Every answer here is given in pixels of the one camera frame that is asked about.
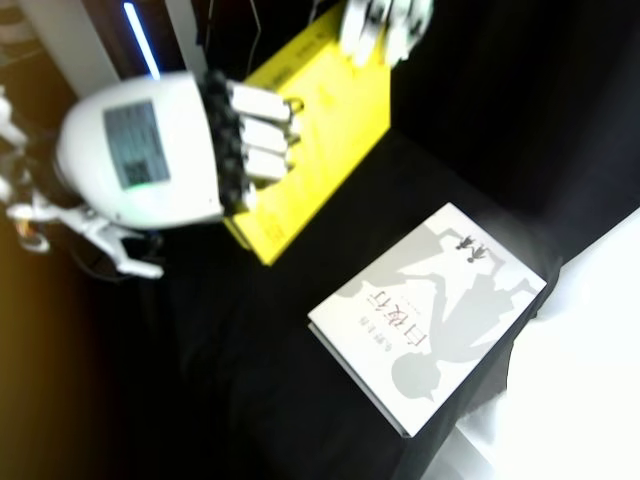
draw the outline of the gray label on robot hand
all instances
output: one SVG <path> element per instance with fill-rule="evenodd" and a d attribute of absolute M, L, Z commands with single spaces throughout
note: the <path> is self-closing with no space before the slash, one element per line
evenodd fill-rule
<path fill-rule="evenodd" d="M 123 189 L 169 180 L 150 101 L 104 112 L 109 150 Z"/>

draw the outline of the book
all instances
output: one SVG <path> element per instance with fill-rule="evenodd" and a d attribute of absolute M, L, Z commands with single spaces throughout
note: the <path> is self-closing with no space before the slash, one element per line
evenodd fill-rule
<path fill-rule="evenodd" d="M 545 285 L 447 204 L 311 311 L 309 327 L 413 437 Z"/>
<path fill-rule="evenodd" d="M 246 81 L 304 102 L 293 170 L 258 192 L 255 210 L 225 219 L 265 265 L 285 251 L 391 124 L 391 72 L 382 47 L 364 68 L 354 67 L 340 51 L 343 10 L 344 2 L 333 7 Z"/>

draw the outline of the black curtain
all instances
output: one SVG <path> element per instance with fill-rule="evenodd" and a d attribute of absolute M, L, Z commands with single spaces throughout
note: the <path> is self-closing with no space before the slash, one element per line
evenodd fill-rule
<path fill-rule="evenodd" d="M 440 0 L 393 121 L 571 258 L 640 206 L 640 3 Z"/>

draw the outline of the blue light strip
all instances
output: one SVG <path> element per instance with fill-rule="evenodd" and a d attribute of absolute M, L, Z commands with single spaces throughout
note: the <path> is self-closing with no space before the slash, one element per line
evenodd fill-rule
<path fill-rule="evenodd" d="M 151 76 L 154 78 L 154 80 L 159 80 L 160 70 L 158 70 L 156 59 L 153 58 L 153 53 L 151 53 L 151 47 L 149 46 L 147 37 L 145 36 L 144 30 L 142 29 L 142 24 L 140 23 L 140 19 L 138 18 L 136 7 L 133 5 L 133 3 L 126 2 L 124 4 L 124 11 L 127 14 L 127 18 L 129 19 L 129 24 L 131 25 L 131 28 L 133 29 L 133 33 L 136 36 L 136 40 L 138 41 L 138 45 L 140 46 L 142 55 L 144 56 L 144 59 L 147 62 L 147 67 L 149 67 L 149 72 L 151 72 Z"/>

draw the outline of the yellow box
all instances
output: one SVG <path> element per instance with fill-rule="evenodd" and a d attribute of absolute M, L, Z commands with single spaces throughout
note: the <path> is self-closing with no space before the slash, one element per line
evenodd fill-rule
<path fill-rule="evenodd" d="M 236 239 L 271 265 L 391 123 L 391 74 L 376 51 L 355 68 L 338 44 L 344 6 L 320 17 L 247 79 L 304 101 L 294 169 L 258 193 L 258 207 L 227 219 Z"/>

